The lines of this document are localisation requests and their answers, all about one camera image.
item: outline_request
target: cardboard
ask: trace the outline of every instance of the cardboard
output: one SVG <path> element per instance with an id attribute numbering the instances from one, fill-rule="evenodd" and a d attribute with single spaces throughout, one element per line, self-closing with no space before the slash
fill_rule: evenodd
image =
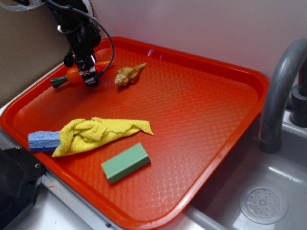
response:
<path id="1" fill-rule="evenodd" d="M 1 1 L 14 5 L 14 1 Z M 60 64 L 69 50 L 47 6 L 13 12 L 0 7 L 0 107 Z"/>

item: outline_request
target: sink drain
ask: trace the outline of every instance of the sink drain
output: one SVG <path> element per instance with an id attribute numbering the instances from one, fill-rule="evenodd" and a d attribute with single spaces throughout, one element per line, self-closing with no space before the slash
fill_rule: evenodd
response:
<path id="1" fill-rule="evenodd" d="M 252 184 L 240 197 L 243 214 L 258 224 L 273 224 L 287 213 L 288 201 L 284 193 L 270 184 Z"/>

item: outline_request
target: seashell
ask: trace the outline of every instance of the seashell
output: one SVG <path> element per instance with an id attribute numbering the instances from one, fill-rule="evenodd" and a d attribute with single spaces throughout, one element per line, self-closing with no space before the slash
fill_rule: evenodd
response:
<path id="1" fill-rule="evenodd" d="M 125 67 L 117 71 L 115 77 L 115 84 L 120 86 L 126 86 L 129 83 L 135 83 L 139 77 L 141 70 L 146 66 L 146 63 L 140 64 L 134 68 Z"/>

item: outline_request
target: sink basin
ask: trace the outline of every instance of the sink basin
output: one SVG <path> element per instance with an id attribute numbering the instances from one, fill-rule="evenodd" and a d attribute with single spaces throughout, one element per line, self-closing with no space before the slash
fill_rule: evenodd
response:
<path id="1" fill-rule="evenodd" d="M 252 124 L 192 201 L 218 223 L 210 229 L 305 230 L 307 130 L 283 123 L 282 150 L 259 150 Z"/>

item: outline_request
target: sponge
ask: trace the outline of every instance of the sponge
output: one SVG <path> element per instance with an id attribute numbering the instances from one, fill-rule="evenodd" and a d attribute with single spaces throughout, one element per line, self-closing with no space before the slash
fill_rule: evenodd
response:
<path id="1" fill-rule="evenodd" d="M 107 179 L 113 184 L 148 163 L 150 159 L 141 143 L 138 143 L 102 163 L 101 166 Z"/>
<path id="2" fill-rule="evenodd" d="M 54 151 L 60 144 L 59 131 L 37 131 L 28 135 L 30 151 Z"/>

